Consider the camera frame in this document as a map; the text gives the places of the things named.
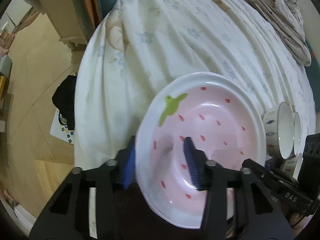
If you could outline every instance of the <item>cup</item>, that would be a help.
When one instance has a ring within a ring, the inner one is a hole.
[[[302,154],[299,153],[297,156],[285,160],[281,166],[281,170],[288,176],[297,179],[301,169],[302,161]]]
[[[293,143],[293,155],[296,156],[299,151],[301,141],[301,123],[300,116],[297,112],[294,113],[294,143]]]
[[[294,121],[290,107],[281,102],[263,116],[267,152],[270,156],[287,159],[293,149]]]

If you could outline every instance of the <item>white wall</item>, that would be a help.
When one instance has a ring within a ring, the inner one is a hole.
[[[14,24],[18,25],[22,18],[30,10],[30,8],[31,6],[24,0],[12,0],[7,7],[4,15],[0,19],[0,29],[6,22],[8,22],[7,30],[9,33],[11,33],[15,28]]]
[[[8,22],[6,29],[9,33],[11,33],[14,29],[14,25],[13,23],[10,21],[9,17],[7,16],[7,13],[4,13],[4,15],[2,16],[2,18],[0,19],[0,30],[2,29],[3,25],[5,25],[5,23]]]
[[[31,9],[31,6],[24,0],[12,0],[6,10],[11,20],[15,25],[18,25],[26,13]]]

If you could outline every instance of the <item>dish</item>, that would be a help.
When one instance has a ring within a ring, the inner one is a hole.
[[[209,159],[237,170],[246,158],[264,164],[266,138],[246,93],[218,74],[182,76],[153,99],[136,137],[139,187],[160,217],[178,227],[199,228],[206,192],[191,183],[182,148],[186,136]],[[228,217],[232,200],[229,189]]]
[[[290,107],[281,102],[263,116],[267,151],[272,157],[287,159],[293,148],[294,124]]]

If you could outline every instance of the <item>white bedsheet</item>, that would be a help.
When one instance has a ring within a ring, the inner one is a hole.
[[[244,0],[118,0],[92,36],[75,96],[75,165],[124,148],[153,97],[187,73],[222,74],[260,114],[285,101],[300,114],[302,152],[315,132],[312,91],[273,27]]]

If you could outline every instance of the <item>baseboard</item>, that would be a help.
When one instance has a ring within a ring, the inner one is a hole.
[[[0,200],[6,209],[11,219],[16,223],[17,227],[26,235],[29,236],[33,224],[36,222],[36,218],[31,215],[23,206],[17,205],[14,210],[9,204],[0,197]]]

